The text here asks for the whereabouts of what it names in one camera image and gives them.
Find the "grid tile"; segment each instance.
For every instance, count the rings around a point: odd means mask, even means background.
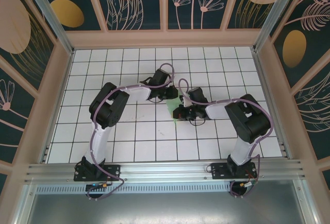
[[[201,87],[209,101],[239,98],[248,92],[268,111],[249,48],[79,50],[57,115],[48,163],[76,163],[86,153],[92,134],[89,105],[105,83],[137,84],[153,76],[163,63],[174,65],[176,87],[185,78],[190,89]],[[162,69],[172,70],[167,65]],[[174,122],[165,100],[159,104],[128,100],[120,122],[110,131],[106,162],[226,159],[236,137],[227,115],[195,127],[189,122]],[[275,131],[253,155],[258,153],[282,156]]]

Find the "purple cable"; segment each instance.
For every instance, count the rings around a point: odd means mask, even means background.
[[[258,108],[260,111],[262,111],[264,113],[264,115],[267,117],[267,119],[269,120],[269,123],[270,123],[270,130],[268,131],[268,133],[264,136],[260,136],[254,143],[254,145],[252,146],[251,148],[251,151],[249,153],[249,158],[250,159],[255,159],[255,158],[258,158],[258,173],[257,173],[257,178],[256,178],[256,182],[258,182],[258,179],[259,179],[259,172],[260,172],[260,155],[258,154],[257,156],[255,157],[251,157],[252,155],[252,152],[253,150],[255,149],[255,147],[265,138],[269,137],[270,134],[273,132],[274,130],[274,122],[273,122],[273,119],[271,118],[271,116],[265,111],[264,108],[262,108],[260,105],[257,105],[255,103],[253,103],[252,101],[249,101],[249,100],[246,100],[246,99],[240,99],[240,98],[235,98],[235,99],[223,99],[223,100],[217,100],[217,101],[213,101],[213,102],[208,102],[208,103],[202,103],[202,102],[197,102],[197,101],[193,101],[191,100],[183,91],[182,91],[182,88],[180,86],[180,83],[181,81],[184,81],[186,84],[187,84],[187,91],[189,90],[189,83],[186,79],[182,78],[179,80],[179,83],[178,83],[178,87],[179,87],[179,90],[180,92],[182,93],[183,97],[185,99],[187,99],[188,101],[190,101],[191,103],[194,103],[194,104],[197,104],[197,105],[205,105],[205,106],[208,106],[208,105],[211,105],[211,104],[218,104],[218,103],[226,103],[226,102],[234,102],[234,101],[241,101],[241,102],[245,102],[245,103],[248,103],[248,104],[251,104],[253,106],[255,106],[256,108]],[[232,188],[233,188],[233,184],[235,183],[235,180],[232,181],[230,183],[230,187],[229,187],[229,193],[235,197],[235,196],[238,196],[238,194],[236,194],[235,192],[232,191]],[[252,191],[252,189],[254,188],[254,186],[252,186],[252,188],[246,193],[244,194],[245,196],[249,195],[250,192]]]
[[[130,89],[130,88],[136,88],[136,87],[147,87],[147,88],[150,88],[150,89],[158,89],[158,88],[162,88],[162,87],[165,87],[166,85],[168,85],[168,84],[170,84],[173,80],[174,80],[174,67],[171,65],[171,64],[169,64],[169,63],[163,63],[161,66],[160,66],[160,68],[162,68],[164,65],[169,65],[171,68],[172,68],[172,74],[171,74],[171,77],[170,77],[170,79],[166,82],[166,83],[164,83],[164,84],[162,84],[162,85],[159,85],[159,86],[147,86],[147,85],[143,85],[143,84],[136,84],[136,85],[130,85],[130,86],[126,86],[126,87],[118,87],[118,88],[116,88],[116,89],[114,89],[114,90],[112,90],[102,101],[101,101],[101,103],[99,104],[99,106],[97,107],[97,109],[95,110],[95,114],[94,114],[94,116],[93,116],[93,122],[94,122],[94,124],[95,124],[95,129],[93,130],[93,133],[92,133],[92,137],[91,137],[91,141],[90,141],[90,143],[89,143],[89,149],[90,149],[90,152],[91,152],[91,158],[92,158],[92,160],[93,160],[93,162],[94,162],[94,164],[95,164],[95,166],[100,170],[100,171],[102,171],[103,173],[105,173],[107,176],[110,176],[110,177],[112,177],[112,178],[114,178],[114,179],[117,179],[117,180],[120,180],[120,181],[122,181],[122,183],[120,184],[120,185],[118,185],[116,188],[114,188],[112,191],[110,191],[109,193],[107,193],[107,194],[105,194],[105,195],[102,195],[102,196],[100,196],[99,198],[91,198],[90,197],[90,195],[89,195],[89,193],[91,192],[91,190],[93,190],[93,188],[91,188],[91,189],[89,189],[88,191],[87,191],[87,196],[88,196],[88,198],[89,198],[89,200],[95,200],[95,201],[97,201],[97,200],[101,200],[101,199],[104,199],[104,198],[106,198],[106,197],[108,197],[108,196],[110,196],[113,192],[115,192],[119,187],[121,187],[123,184],[124,184],[124,180],[122,179],[122,178],[120,178],[120,177],[117,177],[117,176],[115,176],[115,175],[112,175],[112,174],[110,174],[110,173],[108,173],[107,171],[105,171],[103,168],[101,168],[99,165],[98,165],[98,163],[97,163],[97,161],[96,161],[96,159],[95,159],[95,157],[94,157],[94,154],[93,154],[93,140],[94,140],[94,137],[95,137],[95,134],[96,134],[96,128],[97,128],[97,122],[96,122],[96,116],[97,116],[97,114],[98,114],[98,112],[100,111],[100,108],[102,107],[102,105],[105,103],[105,101],[112,95],[112,94],[114,94],[116,91],[119,91],[119,90],[122,90],[122,89]]]

